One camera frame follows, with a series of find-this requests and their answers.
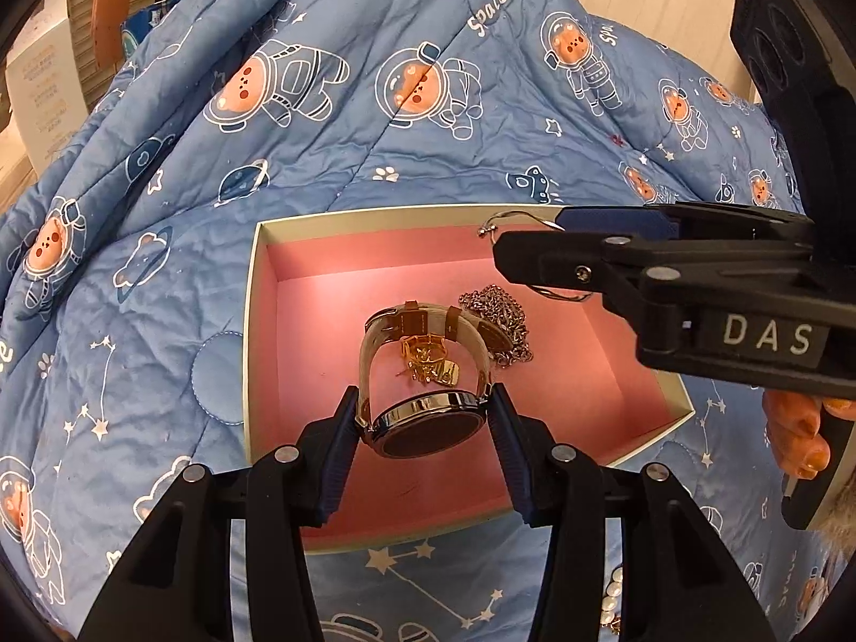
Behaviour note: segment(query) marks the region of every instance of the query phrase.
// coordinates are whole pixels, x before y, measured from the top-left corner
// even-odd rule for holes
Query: blue blanket
[[[419,203],[798,210],[792,172],[762,109],[577,0],[182,0],[0,218],[0,544],[76,632],[181,468],[243,465],[260,220]],[[675,468],[787,635],[824,552],[778,514],[758,392],[688,383],[697,420],[645,458]],[[328,637],[522,639],[547,540],[511,515],[312,557]],[[243,640],[241,553],[237,529]]]

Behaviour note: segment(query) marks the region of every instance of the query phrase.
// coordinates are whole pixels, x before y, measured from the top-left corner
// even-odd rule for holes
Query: human hand
[[[812,480],[829,465],[829,444],[819,437],[822,401],[790,391],[765,391],[762,407],[773,457],[789,476]],[[830,415],[856,420],[856,402],[823,400]]]

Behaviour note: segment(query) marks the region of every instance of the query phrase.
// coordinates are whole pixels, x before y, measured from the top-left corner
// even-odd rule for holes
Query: screw
[[[580,282],[588,282],[592,279],[592,269],[587,265],[578,265],[574,272]]]
[[[651,480],[656,480],[656,482],[661,483],[666,478],[669,478],[669,469],[662,465],[662,463],[652,463],[647,468],[645,468],[645,472],[648,474],[648,478]]]
[[[681,277],[681,272],[675,270],[673,267],[649,267],[648,270],[645,270],[645,274],[652,280],[662,280],[664,282],[677,280]]]
[[[570,463],[577,457],[577,450],[574,447],[569,447],[568,444],[556,444],[549,454],[557,461]]]
[[[300,450],[297,447],[280,447],[277,451],[274,452],[273,457],[279,463],[292,463],[293,461],[297,461],[297,457],[301,455]]]
[[[189,483],[198,483],[205,477],[205,467],[199,463],[189,465],[184,469],[181,477]]]

